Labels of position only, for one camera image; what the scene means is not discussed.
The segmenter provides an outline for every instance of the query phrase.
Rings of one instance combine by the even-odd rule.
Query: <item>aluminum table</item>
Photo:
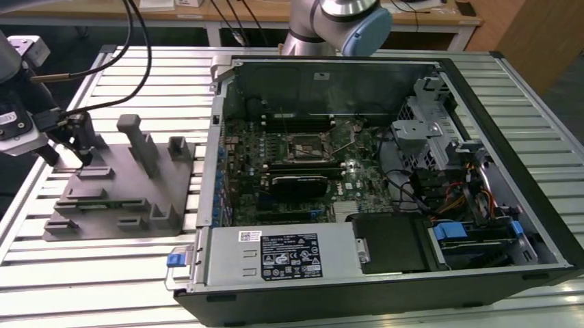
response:
[[[0,222],[0,328],[4,327],[189,327],[202,325],[166,290],[166,255],[194,240],[198,191],[203,175],[206,130],[213,93],[214,55],[276,55],[276,49],[154,48],[147,86],[130,102],[92,111],[95,129],[109,143],[126,142],[117,132],[123,113],[138,113],[154,140],[185,135],[197,158],[187,201],[186,233],[177,237],[102,241],[42,240],[68,176],[79,163],[63,153],[62,168],[38,161]],[[511,145],[560,215],[584,245],[584,147],[568,132],[504,59],[489,53],[381,51],[381,57],[449,57],[461,70]],[[95,66],[113,53],[100,53]],[[127,95],[139,83],[146,50],[133,47],[115,66],[88,77],[71,108]],[[461,117],[471,135],[473,127]],[[182,282],[185,270],[170,280]],[[584,280],[527,290],[493,305],[385,316],[312,320],[268,327],[584,327]]]

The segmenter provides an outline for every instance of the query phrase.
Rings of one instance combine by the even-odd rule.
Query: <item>blue latch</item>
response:
[[[519,221],[512,221],[511,226],[513,227],[515,234],[517,236],[523,235],[523,226]]]
[[[467,237],[467,230],[460,222],[440,223],[433,230],[437,240]]]
[[[166,258],[166,266],[169,268],[186,267],[186,254],[169,254]]]

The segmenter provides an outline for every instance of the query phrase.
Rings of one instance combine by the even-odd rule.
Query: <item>workbench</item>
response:
[[[211,112],[209,90],[215,55],[276,55],[277,49],[154,48],[154,68],[139,96],[92,111],[96,132],[111,144],[121,114],[141,115],[142,130],[165,142],[185,135],[197,143],[185,233],[177,237],[99,241],[43,241],[68,177],[79,167],[60,150],[60,168],[38,161],[0,222],[0,327],[202,327],[175,303],[166,284],[185,282],[175,269],[167,279],[166,256],[194,240],[198,191]],[[94,66],[109,61],[100,53]],[[584,245],[584,147],[504,59],[489,53],[380,51],[380,57],[449,57],[533,174],[546,195]],[[135,88],[146,70],[146,50],[133,47],[115,66],[83,81],[70,109],[118,99]],[[469,119],[461,117],[471,136]],[[360,316],[268,327],[582,327],[584,282],[527,290],[493,305],[385,316]]]
[[[215,0],[218,7],[234,28],[238,22],[226,0]],[[246,29],[258,26],[241,1],[233,1],[235,12]],[[289,29],[289,3],[266,0],[247,0],[265,29]],[[393,31],[453,34],[449,51],[463,51],[475,29],[481,25],[480,17],[456,13],[455,0],[449,0],[445,10],[431,10],[431,14],[400,12],[393,15]],[[222,46],[219,30],[227,28],[218,11],[206,0],[201,7],[177,6],[170,12],[143,12],[150,27],[199,27],[207,31],[209,45]],[[56,25],[56,26],[126,26],[126,11],[121,0],[74,0],[28,8],[0,16],[0,25]]]

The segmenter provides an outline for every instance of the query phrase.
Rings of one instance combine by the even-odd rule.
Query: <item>green circuit board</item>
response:
[[[333,204],[345,201],[357,203],[360,213],[393,211],[388,183],[378,161],[373,158],[378,128],[362,127],[362,123],[353,118],[336,121],[336,126],[320,133],[268,133],[258,123],[227,121],[229,192],[234,226],[286,223],[258,220],[258,217],[270,213],[312,213],[313,223],[336,222]],[[266,165],[310,161],[344,163],[342,177],[328,181],[322,197],[276,202],[266,207],[266,199],[270,198],[262,185]],[[302,174],[304,169],[300,169],[297,175]]]

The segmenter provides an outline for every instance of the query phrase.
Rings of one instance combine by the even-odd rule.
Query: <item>motherboard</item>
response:
[[[229,225],[329,223],[393,211],[381,130],[333,116],[227,120]]]

